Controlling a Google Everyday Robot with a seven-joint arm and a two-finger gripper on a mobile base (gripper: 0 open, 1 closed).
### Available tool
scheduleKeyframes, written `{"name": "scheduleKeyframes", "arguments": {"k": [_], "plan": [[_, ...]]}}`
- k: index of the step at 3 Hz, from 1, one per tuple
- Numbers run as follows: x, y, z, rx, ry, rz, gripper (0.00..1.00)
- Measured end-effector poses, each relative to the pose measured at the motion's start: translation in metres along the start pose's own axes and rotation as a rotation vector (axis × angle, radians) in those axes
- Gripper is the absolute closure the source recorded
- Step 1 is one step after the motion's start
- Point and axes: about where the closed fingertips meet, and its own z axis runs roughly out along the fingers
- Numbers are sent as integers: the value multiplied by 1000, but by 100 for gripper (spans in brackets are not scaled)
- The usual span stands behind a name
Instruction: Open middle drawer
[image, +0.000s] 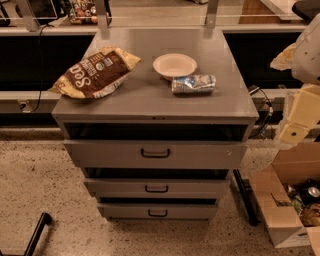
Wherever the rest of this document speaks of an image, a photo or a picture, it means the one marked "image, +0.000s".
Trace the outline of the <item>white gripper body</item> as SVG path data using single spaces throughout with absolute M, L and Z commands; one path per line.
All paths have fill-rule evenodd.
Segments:
M 294 94 L 293 105 L 287 122 L 306 130 L 312 129 L 320 121 L 320 86 L 304 84 Z

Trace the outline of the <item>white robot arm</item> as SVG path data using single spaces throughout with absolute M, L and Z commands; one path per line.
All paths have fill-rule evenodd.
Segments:
M 276 140 L 281 149 L 300 143 L 320 121 L 320 14 L 317 14 L 295 43 L 275 57 L 270 67 L 290 69 L 303 86 L 288 97 Z

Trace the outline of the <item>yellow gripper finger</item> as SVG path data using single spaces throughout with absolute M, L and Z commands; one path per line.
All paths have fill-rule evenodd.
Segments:
M 309 133 L 306 127 L 294 123 L 284 123 L 280 126 L 279 140 L 286 144 L 300 143 Z
M 279 71 L 291 69 L 295 46 L 295 43 L 287 46 L 271 61 L 270 67 Z

